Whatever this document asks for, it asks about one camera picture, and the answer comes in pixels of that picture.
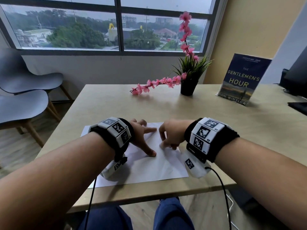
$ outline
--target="window frame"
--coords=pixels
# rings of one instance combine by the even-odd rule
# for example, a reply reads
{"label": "window frame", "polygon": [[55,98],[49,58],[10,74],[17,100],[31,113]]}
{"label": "window frame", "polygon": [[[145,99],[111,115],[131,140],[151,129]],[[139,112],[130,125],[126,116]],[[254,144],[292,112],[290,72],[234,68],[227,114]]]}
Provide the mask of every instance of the window frame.
{"label": "window frame", "polygon": [[[224,6],[225,2],[227,2],[227,0],[212,0],[209,14],[190,12],[192,18],[207,20],[202,38],[202,44],[200,50],[201,52],[196,52],[195,53],[196,55],[204,56],[208,49],[209,51],[211,50],[209,48],[209,44],[214,43],[214,40],[212,41],[210,39],[212,38],[212,35],[213,37],[216,37],[216,32],[219,27],[219,24],[214,24],[214,23],[216,21],[220,21],[221,16],[224,13],[223,11],[218,11],[218,9],[220,6]],[[35,49],[22,49],[1,6],[0,6],[0,29],[2,30],[2,33],[5,36],[10,47],[19,50],[21,55],[182,56],[182,52],[174,52],[174,51],[130,50],[130,49],[124,50],[123,31],[122,31],[122,13],[179,18],[179,15],[182,14],[182,11],[125,7],[121,6],[121,0],[114,0],[114,3],[115,3],[114,6],[110,6],[110,5],[87,4],[87,3],[57,1],[57,0],[0,0],[0,4],[115,13],[117,35],[118,35],[118,46],[119,46],[118,51],[98,50],[98,49],[75,49],[75,48],[74,49],[56,48],[53,50],[53,49],[44,49],[43,47]]]}

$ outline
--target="chair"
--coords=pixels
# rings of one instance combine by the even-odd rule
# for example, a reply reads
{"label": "chair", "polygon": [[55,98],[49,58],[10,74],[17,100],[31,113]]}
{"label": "chair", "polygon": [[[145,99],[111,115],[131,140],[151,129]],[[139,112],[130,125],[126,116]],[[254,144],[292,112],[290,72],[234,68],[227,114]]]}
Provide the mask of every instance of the chair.
{"label": "chair", "polygon": [[[51,90],[60,87],[68,99],[73,101],[62,83],[62,73],[34,75],[28,70],[25,61],[17,50],[12,48],[0,50],[0,88],[5,92],[20,94],[43,89],[49,93]],[[49,98],[48,104],[52,111],[59,116]]]}
{"label": "chair", "polygon": [[39,146],[43,147],[44,142],[33,128],[31,119],[46,109],[57,121],[60,121],[60,118],[48,107],[48,94],[44,90],[0,96],[0,130],[16,127],[19,134],[23,134],[20,127],[24,127]]}

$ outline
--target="tabletop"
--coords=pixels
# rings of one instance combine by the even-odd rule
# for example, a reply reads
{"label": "tabletop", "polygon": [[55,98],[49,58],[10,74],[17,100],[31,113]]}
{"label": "tabletop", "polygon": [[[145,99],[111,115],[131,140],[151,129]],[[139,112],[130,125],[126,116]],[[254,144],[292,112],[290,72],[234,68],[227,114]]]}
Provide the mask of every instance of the tabletop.
{"label": "tabletop", "polygon": [[[307,116],[288,107],[297,97],[286,94],[277,85],[259,85],[247,106],[215,96],[220,85],[197,85],[193,96],[180,94],[160,85],[150,93],[134,96],[133,85],[86,85],[54,130],[38,157],[80,137],[85,125],[110,116],[163,122],[169,118],[211,117],[227,123],[245,139],[277,151],[307,166]],[[212,164],[226,188],[236,183]],[[124,205],[161,198],[221,190],[214,173],[203,178],[176,178],[155,182],[99,187],[93,205]],[[87,189],[70,212],[86,210],[92,189]]]}

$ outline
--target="white cable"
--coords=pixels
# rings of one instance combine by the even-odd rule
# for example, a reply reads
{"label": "white cable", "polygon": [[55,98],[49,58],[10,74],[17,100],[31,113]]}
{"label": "white cable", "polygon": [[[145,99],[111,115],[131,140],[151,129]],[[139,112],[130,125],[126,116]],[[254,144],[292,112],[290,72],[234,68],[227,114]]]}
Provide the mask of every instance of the white cable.
{"label": "white cable", "polygon": [[[226,194],[226,196],[229,198],[229,200],[231,201],[231,206],[230,206],[230,208],[229,208],[229,213],[230,213],[230,211],[231,211],[231,208],[232,208],[232,206],[233,206],[233,201],[232,201],[232,199],[229,197],[229,195],[228,194]],[[237,230],[239,230],[239,228],[231,221],[231,224],[232,224],[232,226],[234,226]]]}

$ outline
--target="white sheet of paper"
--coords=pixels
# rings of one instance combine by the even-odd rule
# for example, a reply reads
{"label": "white sheet of paper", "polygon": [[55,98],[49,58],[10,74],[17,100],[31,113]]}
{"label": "white sheet of paper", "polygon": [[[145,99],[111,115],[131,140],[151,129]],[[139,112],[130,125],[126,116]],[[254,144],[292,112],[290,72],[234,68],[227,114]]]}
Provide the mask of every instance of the white sheet of paper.
{"label": "white sheet of paper", "polygon": [[[161,124],[148,123],[147,126],[159,129]],[[89,127],[84,127],[81,136],[87,134]],[[171,148],[163,150],[159,147],[162,142],[159,131],[145,134],[144,138],[148,146],[156,151],[157,156],[149,157],[138,147],[130,144],[125,152],[128,161],[108,179],[99,175],[95,187],[152,182],[189,176],[178,148],[177,150],[172,150]]]}

